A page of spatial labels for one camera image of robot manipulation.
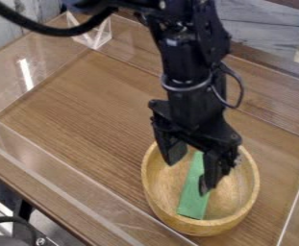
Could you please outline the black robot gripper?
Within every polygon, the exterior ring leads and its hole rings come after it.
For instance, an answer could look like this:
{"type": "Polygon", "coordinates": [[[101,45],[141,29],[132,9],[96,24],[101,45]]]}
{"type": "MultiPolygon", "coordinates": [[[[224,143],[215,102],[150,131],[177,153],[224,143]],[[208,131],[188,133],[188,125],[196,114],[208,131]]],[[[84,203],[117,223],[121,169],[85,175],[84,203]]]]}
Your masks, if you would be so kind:
{"type": "Polygon", "coordinates": [[[241,138],[225,122],[223,113],[233,108],[225,102],[225,78],[213,76],[197,84],[161,79],[167,100],[150,100],[150,125],[164,162],[175,165],[187,145],[203,155],[199,194],[204,196],[237,165],[241,138]]]}

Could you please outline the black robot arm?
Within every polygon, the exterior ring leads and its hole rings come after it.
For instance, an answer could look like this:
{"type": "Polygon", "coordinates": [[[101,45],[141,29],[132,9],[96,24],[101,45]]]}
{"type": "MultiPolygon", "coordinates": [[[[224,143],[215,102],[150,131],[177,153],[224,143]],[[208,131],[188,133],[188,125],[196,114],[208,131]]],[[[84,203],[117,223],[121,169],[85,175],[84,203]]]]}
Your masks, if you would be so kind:
{"type": "Polygon", "coordinates": [[[164,100],[149,101],[154,141],[169,165],[181,160],[188,147],[203,152],[199,193],[205,194],[235,166],[241,144],[223,116],[240,104],[229,104],[225,98],[225,77],[236,73],[223,62],[231,36],[215,0],[64,0],[64,4],[94,22],[126,9],[146,26],[167,92],[164,100]]]}

